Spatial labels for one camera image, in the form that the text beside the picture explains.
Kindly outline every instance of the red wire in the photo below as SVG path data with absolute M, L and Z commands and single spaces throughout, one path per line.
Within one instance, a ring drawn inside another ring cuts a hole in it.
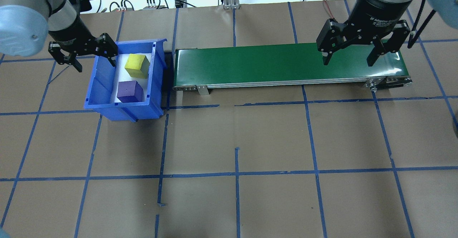
M 331 16 L 331 18 L 334 19 L 334 15 L 332 15 L 331 9 L 329 8 L 329 5 L 327 4 L 327 0 L 323 0 L 323 3 L 326 5 L 326 7 L 327 7 L 327 9 L 329 11 L 329 16 Z

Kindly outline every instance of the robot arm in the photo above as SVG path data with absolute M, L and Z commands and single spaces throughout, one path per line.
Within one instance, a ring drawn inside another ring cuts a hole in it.
M 34 55 L 49 33 L 55 42 L 50 42 L 48 51 L 57 63 L 73 65 L 81 72 L 76 56 L 94 54 L 106 57 L 115 67 L 116 43 L 107 33 L 92 36 L 80 18 L 81 5 L 82 0 L 0 0 L 0 52 Z
M 450 26 L 458 28 L 458 5 L 455 0 L 429 1 Z M 372 66 L 381 55 L 398 52 L 410 34 L 407 22 L 400 18 L 411 2 L 356 0 L 347 21 L 338 23 L 335 19 L 328 19 L 316 39 L 317 48 L 323 54 L 324 65 L 329 63 L 333 53 L 352 44 L 374 45 L 367 57 L 368 66 Z M 383 42 L 382 39 L 390 33 L 393 33 L 391 38 Z

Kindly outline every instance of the blue bin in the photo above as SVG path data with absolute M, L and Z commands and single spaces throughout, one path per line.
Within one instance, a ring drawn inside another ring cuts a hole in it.
M 157 119 L 164 114 L 161 109 L 162 74 L 167 67 L 164 56 L 164 42 L 167 39 L 137 40 L 116 42 L 119 54 L 151 53 L 148 71 L 146 99 L 142 102 L 110 103 L 116 68 L 104 57 L 95 57 L 89 87 L 87 88 L 85 109 L 99 112 L 111 121 Z

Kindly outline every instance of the green conveyor belt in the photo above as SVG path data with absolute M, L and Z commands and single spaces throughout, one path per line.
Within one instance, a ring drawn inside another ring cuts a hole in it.
M 315 43 L 280 44 L 176 52 L 176 90 L 365 81 L 371 77 L 408 77 L 400 52 L 381 56 L 373 67 L 366 57 L 373 46 L 354 45 L 336 52 L 323 65 Z

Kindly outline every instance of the blue tape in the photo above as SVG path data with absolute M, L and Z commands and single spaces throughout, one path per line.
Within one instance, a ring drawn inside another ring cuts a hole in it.
M 4 58 L 5 58 L 5 54 L 3 54 L 3 55 L 1 56 L 1 58 L 0 58 L 0 65 L 1 65 L 1 63 L 3 62 L 3 59 L 4 59 Z
M 40 112 L 14 112 L 0 113 L 0 116 L 21 116 L 21 115 L 50 115 L 50 114 L 70 114 L 70 113 L 94 113 L 92 109 L 88 110 L 67 110 L 67 111 L 40 111 Z
M 293 10 L 291 9 L 291 3 L 288 2 L 289 16 L 291 17 L 291 25 L 293 26 L 294 43 L 297 44 L 296 25 L 294 24 Z
M 159 214 L 156 215 L 156 221 L 154 222 L 154 238 L 157 238 L 159 233 Z
M 17 60 L 4 60 L 4 63 L 15 63 L 15 62 L 37 62 L 37 61 L 53 61 L 54 58 L 37 58 L 37 59 L 17 59 Z
M 396 171 L 434 171 L 434 170 L 458 170 L 458 166 L 420 166 L 398 167 Z
M 165 149 L 167 145 L 167 126 L 169 125 L 169 114 L 166 114 L 165 117 L 166 118 L 165 118 L 165 127 L 164 127 L 164 140 L 162 142 L 161 170 L 159 172 L 159 176 L 160 176 L 159 177 L 159 187 L 157 188 L 157 204 L 160 207 L 165 206 L 165 204 L 162 204 L 161 199 L 162 199 L 162 181 L 164 179 Z
M 411 97 L 411 98 L 383 98 L 383 99 L 378 99 L 378 101 L 406 101 L 406 100 L 426 100 L 426 99 L 444 99 L 443 96 L 437 96 L 437 97 Z
M 288 174 L 314 174 L 315 170 L 296 170 L 296 171 L 253 171 L 239 172 L 239 175 L 288 175 Z
M 177 8 L 175 11 L 175 22 L 174 22 L 174 27 L 173 27 L 173 39 L 172 39 L 172 55 L 175 54 L 175 43 L 176 43 L 176 29 L 178 26 L 178 13 L 180 9 Z
M 98 119 L 97 130 L 95 131 L 94 144 L 92 146 L 92 154 L 94 153 L 95 149 L 97 148 L 98 134 L 100 133 L 101 125 L 102 125 L 102 115 L 100 115 L 100 118 Z
M 245 103 L 243 105 L 235 105 L 235 106 L 273 106 L 273 105 L 297 105 L 297 104 L 304 104 L 304 101 Z
M 419 166 L 419 167 L 397 167 L 396 171 L 440 171 L 458 170 L 458 166 Z M 366 168 L 366 169 L 330 169 L 319 170 L 320 174 L 328 173 L 376 173 L 393 171 L 392 168 Z M 296 171 L 246 171 L 239 172 L 239 176 L 253 175 L 288 175 L 288 174 L 314 174 L 315 170 Z M 163 178 L 201 178 L 217 176 L 235 176 L 235 172 L 222 173 L 196 173 L 196 174 L 165 174 Z M 91 176 L 90 180 L 121 180 L 121 179 L 159 179 L 160 175 L 124 175 L 124 176 Z M 19 178 L 18 181 L 78 181 L 85 180 L 85 176 L 62 176 L 62 177 L 32 177 Z M 0 181 L 15 181 L 16 178 L 0 178 Z
M 82 197 L 81 197 L 80 209 L 78 211 L 77 225 L 75 227 L 75 235 L 73 236 L 73 238 L 77 238 L 78 237 L 78 232 L 79 232 L 79 229 L 80 229 L 81 216 L 82 216 L 82 213 L 83 213 L 84 201 L 86 199 L 87 185 L 89 184 L 89 177 L 91 176 L 91 169 L 92 169 L 93 161 L 94 161 L 94 154 L 91 153 L 91 158 L 89 160 L 89 166 L 87 168 L 86 180 L 84 182 L 83 194 L 82 194 Z
M 339 99 L 339 100 L 315 100 L 315 101 L 308 101 L 308 104 L 314 103 L 329 103 L 329 102 L 338 102 L 338 103 L 346 103 L 346 102 L 368 102 L 373 101 L 373 99 Z
M 81 203 L 80 203 L 80 210 L 78 211 L 78 218 L 77 218 L 77 226 L 75 227 L 75 235 L 73 238 L 78 237 L 78 232 L 80 229 L 80 222 L 81 222 L 81 216 L 83 213 L 83 207 L 84 207 L 84 201 L 86 200 L 86 192 L 87 192 L 87 186 L 89 184 L 89 178 L 91 176 L 91 170 L 92 170 L 92 164 L 94 162 L 94 151 L 95 148 L 97 147 L 97 141 L 98 141 L 98 134 L 100 133 L 100 126 L 102 125 L 102 115 L 100 115 L 97 123 L 97 129 L 95 131 L 95 136 L 94 136 L 94 143 L 92 146 L 92 152 L 91 152 L 91 158 L 89 160 L 89 166 L 87 167 L 87 173 L 86 173 L 86 178 L 84 182 L 84 188 L 83 188 L 83 194 L 81 197 Z
M 324 218 L 324 207 L 323 207 L 323 199 L 321 196 L 321 185 L 320 185 L 320 178 L 319 178 L 320 172 L 318 170 L 318 163 L 316 162 L 315 144 L 313 142 L 313 132 L 312 132 L 312 125 L 310 121 L 309 105 L 307 102 L 307 94 L 306 94 L 304 85 L 302 85 L 302 95 L 304 96 L 304 104 L 306 106 L 307 127 L 309 130 L 310 147 L 312 150 L 313 169 L 315 172 L 316 192 L 318 193 L 318 205 L 320 207 L 321 225 L 323 227 L 323 236 L 324 238 L 327 238 L 326 221 Z
M 0 113 L 0 116 L 22 116 L 22 115 L 37 115 L 38 112 L 16 112 L 16 113 Z
M 233 39 L 234 39 L 233 46 L 236 47 L 237 46 L 237 42 L 236 42 L 236 38 L 235 38 L 235 9 L 232 9 L 232 33 L 233 33 Z
M 199 106 L 170 106 L 168 109 L 173 110 L 173 109 L 211 108 L 211 107 L 219 107 L 219 104 L 217 105 L 199 105 Z
M 239 147 L 235 148 L 235 215 L 237 218 L 237 238 L 240 238 L 239 150 Z
M 195 174 L 165 174 L 163 178 L 199 178 L 199 177 L 216 177 L 216 176 L 235 176 L 234 172 L 222 173 L 195 173 Z
M 85 110 L 63 110 L 63 111 L 41 111 L 39 115 L 52 115 L 52 114 L 76 114 L 76 113 L 95 113 L 92 109 Z
M 91 176 L 90 180 L 125 180 L 125 179 L 158 179 L 159 174 L 151 175 L 118 175 L 118 176 Z
M 457 41 L 458 41 L 458 39 L 422 40 L 423 43 L 457 42 Z
M 175 44 L 176 44 L 176 30 L 178 28 L 178 13 L 180 9 L 177 8 L 175 11 L 175 22 L 174 22 L 174 27 L 173 27 L 173 38 L 172 38 L 172 59 L 170 59 L 170 67 L 169 67 L 169 87 L 167 88 L 167 110 L 170 110 L 170 96 L 172 94 L 172 88 L 173 88 L 173 80 L 174 80 L 174 72 L 175 72 L 175 66 L 174 66 L 174 55 L 175 55 Z
M 119 35 L 121 35 L 122 21 L 124 20 L 124 11 L 121 12 L 121 20 L 119 21 L 118 34 L 116 35 L 116 41 L 119 41 Z
M 366 168 L 366 169 L 334 169 L 334 170 L 319 170 L 320 174 L 327 173 L 374 173 L 374 172 L 389 172 L 392 168 Z
M 401 183 L 399 181 L 398 173 L 396 171 L 396 165 L 394 164 L 394 159 L 391 156 L 390 142 L 388 141 L 388 135 L 386 134 L 385 124 L 383 122 L 383 118 L 382 118 L 381 112 L 380 112 L 380 107 L 378 105 L 378 100 L 377 100 L 376 94 L 374 92 L 372 93 L 372 97 L 374 98 L 374 104 L 375 104 L 375 108 L 376 108 L 376 111 L 377 111 L 377 114 L 378 114 L 378 119 L 379 119 L 379 122 L 380 122 L 381 130 L 383 132 L 383 138 L 385 139 L 386 149 L 388 150 L 388 156 L 389 156 L 390 161 L 391 161 L 391 167 L 393 169 L 394 179 L 396 181 L 396 186 L 398 187 L 399 197 L 401 198 L 402 209 L 404 211 L 404 216 L 405 216 L 405 219 L 406 219 L 406 222 L 407 222 L 407 227 L 409 229 L 410 237 L 414 238 L 415 237 L 414 230 L 412 228 L 412 224 L 410 223 L 410 217 L 409 217 L 409 213 L 407 212 L 407 206 L 405 204 L 404 194 L 402 192 Z
M 409 19 L 410 19 L 411 23 L 413 23 L 414 19 L 412 18 L 412 15 L 410 14 L 410 11 L 408 9 L 407 9 L 407 15 L 409 16 Z M 445 94 L 445 90 L 444 90 L 442 84 L 440 83 L 440 80 L 439 80 L 439 77 L 438 77 L 437 73 L 434 70 L 434 66 L 433 66 L 433 64 L 431 62 L 431 59 L 429 58 L 429 55 L 427 53 L 427 50 L 425 49 L 425 45 L 423 44 L 423 41 L 422 41 L 421 37 L 418 37 L 418 42 L 419 42 L 420 46 L 422 47 L 423 53 L 425 54 L 425 57 L 426 57 L 426 59 L 428 61 L 428 64 L 429 64 L 429 66 L 431 68 L 431 71 L 432 71 L 432 73 L 434 75 L 434 78 L 437 81 L 437 85 L 439 86 L 440 92 L 442 93 L 442 96 L 444 96 L 445 103 L 447 104 L 448 111 L 450 112 L 450 115 L 452 116 L 453 122 L 455 123 L 456 128 L 458 128 L 458 120 L 455 117 L 455 114 L 453 113 L 453 108 L 452 108 L 452 106 L 450 104 L 450 101 L 448 101 L 448 97 Z
M 347 13 L 348 13 L 348 16 L 350 16 L 350 7 L 348 6 L 348 2 L 347 0 L 343 0 L 343 2 L 345 2 L 345 8 L 347 8 Z
M 52 78 L 55 66 L 56 66 L 56 62 L 54 61 L 53 67 L 51 68 L 51 72 L 49 73 L 48 82 Z M 41 111 L 41 107 L 43 106 L 44 98 L 46 97 L 47 91 L 48 91 L 48 85 L 46 85 L 46 87 L 44 88 L 44 92 L 43 92 L 43 96 L 41 98 L 41 102 L 40 102 L 40 106 L 39 106 L 39 109 L 38 109 L 38 113 Z M 29 138 L 27 140 L 27 145 L 26 145 L 26 148 L 24 150 L 24 154 L 23 154 L 23 157 L 21 159 L 21 163 L 19 164 L 18 172 L 16 173 L 16 178 L 15 178 L 15 181 L 13 183 L 13 188 L 11 189 L 10 197 L 8 198 L 8 202 L 6 204 L 5 211 L 3 212 L 3 217 L 2 217 L 1 223 L 0 223 L 0 228 L 3 228 L 3 225 L 5 224 L 6 215 L 8 215 L 8 210 L 10 209 L 11 200 L 13 199 L 13 195 L 14 195 L 14 192 L 16 191 L 16 186 L 18 184 L 19 176 L 21 175 L 21 171 L 22 171 L 22 169 L 24 167 L 24 162 L 26 160 L 28 149 L 30 147 L 30 142 L 31 142 L 31 139 L 33 137 L 33 132 L 35 131 L 36 123 L 38 122 L 38 117 L 39 117 L 39 114 L 36 115 L 35 121 L 33 122 L 33 126 L 31 128 L 30 135 L 29 135 Z
M 85 180 L 84 176 L 62 176 L 62 177 L 31 177 L 18 178 L 18 181 L 81 181 Z

